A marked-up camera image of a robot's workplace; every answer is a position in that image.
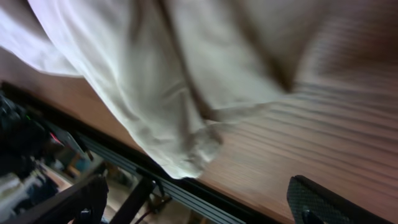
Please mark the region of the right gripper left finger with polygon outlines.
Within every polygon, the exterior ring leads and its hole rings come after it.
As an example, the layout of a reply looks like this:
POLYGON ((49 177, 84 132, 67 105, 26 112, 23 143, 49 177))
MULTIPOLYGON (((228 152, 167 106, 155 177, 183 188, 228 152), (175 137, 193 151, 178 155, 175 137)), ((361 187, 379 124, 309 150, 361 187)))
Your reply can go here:
POLYGON ((108 185, 104 177, 91 176, 34 206, 4 224, 100 224, 106 207, 108 185))

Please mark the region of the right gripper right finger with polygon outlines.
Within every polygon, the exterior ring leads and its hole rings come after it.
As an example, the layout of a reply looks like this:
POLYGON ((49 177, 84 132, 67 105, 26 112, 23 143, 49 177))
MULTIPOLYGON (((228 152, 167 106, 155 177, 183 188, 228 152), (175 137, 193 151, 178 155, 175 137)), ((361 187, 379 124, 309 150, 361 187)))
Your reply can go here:
POLYGON ((290 178, 287 201, 298 224, 391 224, 302 175, 290 178))

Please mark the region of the beige cotton shorts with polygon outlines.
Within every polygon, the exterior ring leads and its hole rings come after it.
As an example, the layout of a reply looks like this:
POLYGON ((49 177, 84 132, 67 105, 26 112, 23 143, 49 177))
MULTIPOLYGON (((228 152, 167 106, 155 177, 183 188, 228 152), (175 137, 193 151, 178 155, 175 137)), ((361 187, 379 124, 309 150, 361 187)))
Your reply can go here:
POLYGON ((1 1, 1 47, 49 75, 84 78, 175 179, 199 177, 211 121, 286 95, 330 1, 1 1))

